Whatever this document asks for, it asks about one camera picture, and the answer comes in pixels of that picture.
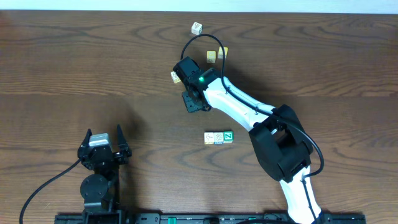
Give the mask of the yellow top wooden block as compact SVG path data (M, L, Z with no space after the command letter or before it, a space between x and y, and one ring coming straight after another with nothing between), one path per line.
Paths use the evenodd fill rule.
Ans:
M216 51L207 51L206 52L206 62L207 63L215 63L216 62Z

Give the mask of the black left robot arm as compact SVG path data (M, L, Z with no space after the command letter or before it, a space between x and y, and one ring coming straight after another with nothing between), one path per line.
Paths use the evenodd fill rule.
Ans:
M119 151L113 151L109 134L92 134L90 129L78 148L81 164L94 172L80 186L86 213L111 213L118 209L119 167L129 162L132 151L121 126L116 129Z

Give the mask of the wooden block letter B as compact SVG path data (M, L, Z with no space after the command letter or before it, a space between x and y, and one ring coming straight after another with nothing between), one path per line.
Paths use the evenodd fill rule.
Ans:
M179 83L181 82L180 78L178 77L176 72L171 72L170 76L172 77L172 80L174 83Z

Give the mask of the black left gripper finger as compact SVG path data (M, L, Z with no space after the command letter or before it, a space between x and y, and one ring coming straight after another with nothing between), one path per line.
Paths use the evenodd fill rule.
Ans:
M129 149L129 145L124 137L121 126L117 125L118 147L119 149Z
M92 136L91 129L88 129L85 135L84 140L81 143L81 147L88 147L90 142L90 137Z

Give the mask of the wooden block number 3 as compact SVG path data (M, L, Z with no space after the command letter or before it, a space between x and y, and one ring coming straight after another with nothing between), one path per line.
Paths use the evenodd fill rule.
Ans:
M194 35L200 35L202 33L203 30L203 25L198 23L198 22L194 22L192 27L191 27L191 32Z

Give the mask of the blue sided wooden block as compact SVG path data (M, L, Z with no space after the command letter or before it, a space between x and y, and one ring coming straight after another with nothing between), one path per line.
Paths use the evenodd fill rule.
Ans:
M224 143L224 133L223 132L215 132L213 133L214 144L223 144Z

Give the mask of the yellow sided wooden block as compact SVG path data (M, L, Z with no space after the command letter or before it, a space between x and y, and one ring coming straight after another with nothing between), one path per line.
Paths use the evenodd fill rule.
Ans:
M204 133L204 143L205 144L214 144L214 133L213 132L205 132Z

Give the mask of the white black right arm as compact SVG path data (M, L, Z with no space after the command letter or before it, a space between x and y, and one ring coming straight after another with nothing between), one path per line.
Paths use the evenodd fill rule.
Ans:
M183 99L189 112L218 109L243 126L249 134L261 167L282 187L289 217L295 223L319 223L321 209L313 194L310 155L321 150L304 131L294 110L261 103L236 88L213 68L174 69L186 91Z

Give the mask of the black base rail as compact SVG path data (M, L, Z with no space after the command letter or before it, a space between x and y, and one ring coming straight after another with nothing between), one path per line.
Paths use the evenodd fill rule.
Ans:
M102 214L102 215L57 215L55 223L126 223L126 224L235 224L255 220L256 223L293 223L285 213L240 214L240 215L161 215L158 213Z

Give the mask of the green letter N block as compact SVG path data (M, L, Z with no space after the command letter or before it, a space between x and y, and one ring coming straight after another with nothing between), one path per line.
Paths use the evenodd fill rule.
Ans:
M223 132L223 143L228 144L234 141L234 133L232 131Z

